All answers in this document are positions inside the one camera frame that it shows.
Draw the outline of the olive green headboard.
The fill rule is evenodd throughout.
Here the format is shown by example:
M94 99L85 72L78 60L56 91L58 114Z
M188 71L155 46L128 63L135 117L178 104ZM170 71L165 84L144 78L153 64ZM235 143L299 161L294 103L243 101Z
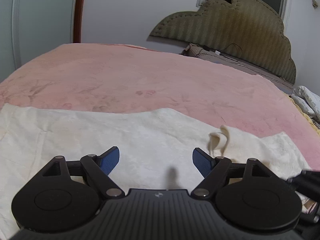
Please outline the olive green headboard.
M150 36L194 43L255 64L294 84L296 65L278 13L262 0L208 0L161 20Z

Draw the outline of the frosted glass wardrobe door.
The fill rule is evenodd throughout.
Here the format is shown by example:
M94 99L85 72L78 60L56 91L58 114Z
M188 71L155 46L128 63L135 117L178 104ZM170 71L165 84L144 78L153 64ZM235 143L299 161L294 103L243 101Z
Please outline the frosted glass wardrobe door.
M1 0L1 80L73 42L76 0Z

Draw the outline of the striped grey mattress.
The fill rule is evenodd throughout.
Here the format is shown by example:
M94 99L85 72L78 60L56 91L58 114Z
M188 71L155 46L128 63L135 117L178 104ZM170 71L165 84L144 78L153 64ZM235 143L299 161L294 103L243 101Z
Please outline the striped grey mattress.
M181 55L195 57L198 59L210 61L212 63L230 66L247 74L260 75L271 81L276 87L278 87L283 92L287 94L291 94L293 92L293 85L287 82L284 78L278 77L272 74L271 72L254 64L230 56L228 54L220 53L215 50L210 50L207 47L202 48L201 46L190 43L181 52Z

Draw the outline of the cream white pants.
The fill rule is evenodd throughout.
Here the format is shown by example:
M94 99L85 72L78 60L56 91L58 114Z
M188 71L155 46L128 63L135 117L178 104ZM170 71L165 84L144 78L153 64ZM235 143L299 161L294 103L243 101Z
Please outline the cream white pants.
M1 239L18 231L11 213L14 195L57 155L79 160L117 146L120 160L110 173L130 188L192 190L202 176L192 162L199 147L236 163L256 158L280 178L309 168L290 137L259 138L240 129L218 128L170 108L133 114L45 110L6 104L1 109Z

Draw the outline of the brown wooden door frame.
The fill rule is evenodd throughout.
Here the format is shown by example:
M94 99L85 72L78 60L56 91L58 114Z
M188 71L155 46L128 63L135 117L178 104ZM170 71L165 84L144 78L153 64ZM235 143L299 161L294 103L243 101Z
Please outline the brown wooden door frame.
M75 0L74 21L73 21L73 42L81 42L82 12L84 0Z

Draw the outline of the pink bed blanket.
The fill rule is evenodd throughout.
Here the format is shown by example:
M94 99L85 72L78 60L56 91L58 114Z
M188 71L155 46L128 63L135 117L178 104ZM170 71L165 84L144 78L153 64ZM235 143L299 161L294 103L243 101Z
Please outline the pink bed blanket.
M1 104L137 113L172 108L258 137L285 132L319 169L319 134L271 81L223 64L122 44L64 44L1 83Z

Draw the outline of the white patterned pillow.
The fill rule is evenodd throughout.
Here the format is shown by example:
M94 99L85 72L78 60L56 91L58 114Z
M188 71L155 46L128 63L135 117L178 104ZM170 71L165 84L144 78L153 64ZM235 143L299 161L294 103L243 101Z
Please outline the white patterned pillow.
M300 107L303 113L319 121L320 118L320 101L319 96L305 86L298 86L293 89L290 97L294 100L295 104Z

